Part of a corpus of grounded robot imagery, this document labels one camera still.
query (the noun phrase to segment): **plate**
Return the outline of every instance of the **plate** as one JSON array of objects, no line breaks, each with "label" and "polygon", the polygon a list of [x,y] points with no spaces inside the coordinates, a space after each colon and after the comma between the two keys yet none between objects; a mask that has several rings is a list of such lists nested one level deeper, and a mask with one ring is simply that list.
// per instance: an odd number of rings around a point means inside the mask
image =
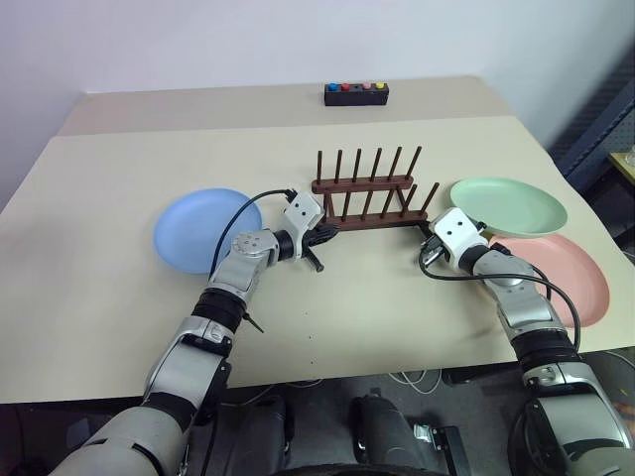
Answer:
[{"label": "plate", "polygon": [[548,193],[510,178],[468,178],[450,191],[455,206],[487,230],[505,236],[533,238],[560,230],[567,211]]},{"label": "plate", "polygon": [[[157,221],[154,233],[157,253],[179,271],[208,273],[222,230],[248,199],[229,188],[208,188],[182,196],[168,206]],[[218,259],[227,255],[235,235],[261,228],[260,210],[252,203],[230,228]]]},{"label": "plate", "polygon": [[[490,244],[494,242],[540,269],[549,281],[567,293],[583,327],[595,324],[606,314],[610,302],[606,278],[593,259],[573,241],[556,233],[532,240],[494,236]],[[544,286],[536,284],[536,289],[545,294]],[[552,293],[552,304],[561,322],[573,327],[569,307],[557,293]]]}]

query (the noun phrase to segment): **green plate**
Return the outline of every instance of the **green plate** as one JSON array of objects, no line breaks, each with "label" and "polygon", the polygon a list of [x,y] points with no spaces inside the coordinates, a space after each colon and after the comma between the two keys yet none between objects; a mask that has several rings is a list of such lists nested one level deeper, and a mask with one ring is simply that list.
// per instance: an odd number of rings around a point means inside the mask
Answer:
[{"label": "green plate", "polygon": [[449,193],[452,203],[487,231],[534,238],[560,230],[567,211],[548,193],[510,178],[480,177],[457,182]]}]

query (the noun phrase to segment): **black box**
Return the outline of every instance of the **black box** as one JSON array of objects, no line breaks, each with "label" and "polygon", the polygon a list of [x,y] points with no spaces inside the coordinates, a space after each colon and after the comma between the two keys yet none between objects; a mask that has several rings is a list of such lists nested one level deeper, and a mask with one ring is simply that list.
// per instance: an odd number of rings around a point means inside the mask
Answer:
[{"label": "black box", "polygon": [[377,83],[370,83],[370,87],[364,89],[364,83],[352,84],[325,84],[324,105],[326,106],[385,106],[388,102],[388,83],[383,83],[382,88],[377,88]]}]

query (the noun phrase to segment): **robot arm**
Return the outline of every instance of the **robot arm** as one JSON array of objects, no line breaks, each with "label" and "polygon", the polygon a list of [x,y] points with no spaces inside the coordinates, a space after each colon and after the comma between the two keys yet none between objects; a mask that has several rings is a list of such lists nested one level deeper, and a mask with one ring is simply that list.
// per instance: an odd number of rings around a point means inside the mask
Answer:
[{"label": "robot arm", "polygon": [[309,247],[336,233],[332,226],[316,226],[322,216],[319,204],[301,192],[287,208],[282,230],[238,234],[193,312],[149,373],[141,406],[115,416],[52,474],[180,473],[192,425],[211,419],[225,388],[231,370],[225,359],[234,333],[242,319],[254,323],[247,304],[260,276],[286,259],[309,255],[318,263]]},{"label": "robot arm", "polygon": [[[483,229],[484,224],[474,226],[458,208],[446,211],[431,223],[433,235],[420,257],[422,270],[445,255],[454,270],[473,276],[534,276],[530,264],[504,247],[488,248],[480,236]],[[533,394],[525,407],[525,438],[534,444],[534,463],[546,474],[586,474],[588,462],[582,461],[587,458],[581,457],[595,451],[611,453],[605,469],[615,469],[614,448],[632,449],[630,433],[591,368],[580,359],[551,303],[526,279],[493,278],[483,283],[496,300],[523,382]]]}]

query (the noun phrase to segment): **table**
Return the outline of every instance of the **table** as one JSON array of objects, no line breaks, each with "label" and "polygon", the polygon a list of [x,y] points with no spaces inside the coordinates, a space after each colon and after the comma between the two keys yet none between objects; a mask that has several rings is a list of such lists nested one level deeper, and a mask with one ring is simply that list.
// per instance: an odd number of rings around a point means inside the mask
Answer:
[{"label": "table", "polygon": [[[635,167],[626,164],[625,153],[614,152],[608,155],[611,168],[606,171],[595,183],[583,194],[584,199],[594,204],[601,196],[608,192],[616,183],[624,188],[631,195],[635,190]],[[614,237],[617,246],[626,246],[635,237],[635,226],[624,230]]]},{"label": "table", "polygon": [[[439,181],[431,216],[467,177],[551,193],[570,216],[562,233],[611,289],[582,350],[635,343],[632,265],[504,103],[474,77],[390,87],[385,109],[324,108],[318,84],[86,96],[0,214],[0,403],[140,395],[205,284],[154,253],[161,211],[210,186],[307,189],[318,150],[327,177],[337,149],[344,173],[361,147],[362,174],[378,146],[407,158],[423,145],[414,202]],[[353,195],[351,213],[361,201]],[[284,206],[264,199],[264,223],[275,228]],[[514,360],[482,287],[421,274],[421,241],[417,228],[341,233],[316,248],[323,273],[304,262],[269,270],[250,304],[265,333],[240,327],[230,385]]]}]

